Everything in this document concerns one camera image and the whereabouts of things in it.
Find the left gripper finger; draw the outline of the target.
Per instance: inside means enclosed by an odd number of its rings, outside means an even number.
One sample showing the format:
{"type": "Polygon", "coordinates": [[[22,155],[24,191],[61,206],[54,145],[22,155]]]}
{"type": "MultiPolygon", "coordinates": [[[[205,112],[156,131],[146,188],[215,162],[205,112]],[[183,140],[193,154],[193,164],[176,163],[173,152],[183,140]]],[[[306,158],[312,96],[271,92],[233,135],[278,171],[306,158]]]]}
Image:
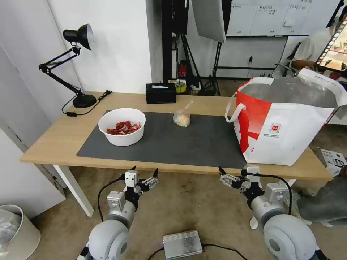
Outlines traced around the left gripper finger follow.
{"type": "Polygon", "coordinates": [[[125,185],[135,185],[137,183],[136,166],[132,167],[130,170],[127,170],[124,174],[122,174],[121,180],[125,182],[125,185]]]}
{"type": "Polygon", "coordinates": [[[141,190],[150,190],[154,188],[158,183],[158,168],[156,168],[152,177],[146,180],[142,180],[138,185],[140,186],[141,190]]]}

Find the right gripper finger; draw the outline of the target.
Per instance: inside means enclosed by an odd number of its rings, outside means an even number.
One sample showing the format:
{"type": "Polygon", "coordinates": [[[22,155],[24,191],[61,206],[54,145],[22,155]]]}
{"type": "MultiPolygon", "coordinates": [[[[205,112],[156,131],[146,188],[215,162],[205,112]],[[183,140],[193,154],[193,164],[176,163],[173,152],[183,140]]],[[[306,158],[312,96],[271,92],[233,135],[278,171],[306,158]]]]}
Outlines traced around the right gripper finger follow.
{"type": "Polygon", "coordinates": [[[220,181],[224,185],[233,189],[241,188],[243,179],[241,179],[240,177],[235,177],[233,175],[227,174],[221,166],[219,166],[218,169],[219,169],[220,181]]]}

